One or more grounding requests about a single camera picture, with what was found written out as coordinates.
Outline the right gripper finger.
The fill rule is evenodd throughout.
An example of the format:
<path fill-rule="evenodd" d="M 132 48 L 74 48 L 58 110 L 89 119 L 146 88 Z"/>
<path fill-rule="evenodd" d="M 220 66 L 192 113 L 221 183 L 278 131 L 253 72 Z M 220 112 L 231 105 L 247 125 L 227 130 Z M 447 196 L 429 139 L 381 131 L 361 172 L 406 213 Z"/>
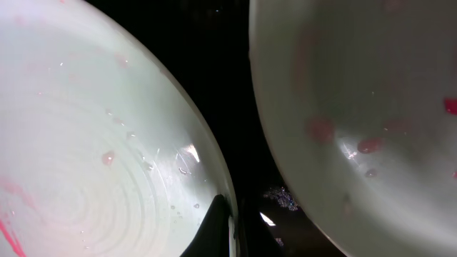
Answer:
<path fill-rule="evenodd" d="M 229 257 L 229 205 L 223 195 L 216 195 L 181 257 Z"/>

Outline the light blue plate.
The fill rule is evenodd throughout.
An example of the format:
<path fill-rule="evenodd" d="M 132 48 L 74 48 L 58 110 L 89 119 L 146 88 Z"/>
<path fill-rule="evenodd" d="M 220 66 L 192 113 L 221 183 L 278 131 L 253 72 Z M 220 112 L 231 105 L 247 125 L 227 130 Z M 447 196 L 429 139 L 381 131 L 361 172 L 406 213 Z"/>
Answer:
<path fill-rule="evenodd" d="M 347 256 L 456 254 L 456 0 L 252 1 L 262 128 Z"/>
<path fill-rule="evenodd" d="M 1 254 L 180 256 L 229 170 L 165 66 L 85 1 L 1 1 Z"/>

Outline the light blue plate top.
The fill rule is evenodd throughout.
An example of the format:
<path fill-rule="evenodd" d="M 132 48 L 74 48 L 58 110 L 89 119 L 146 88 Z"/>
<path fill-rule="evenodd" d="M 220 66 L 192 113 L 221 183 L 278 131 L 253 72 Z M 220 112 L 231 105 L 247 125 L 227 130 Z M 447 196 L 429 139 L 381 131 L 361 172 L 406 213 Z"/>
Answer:
<path fill-rule="evenodd" d="M 262 128 L 347 256 L 456 254 L 456 0 L 252 1 Z"/>

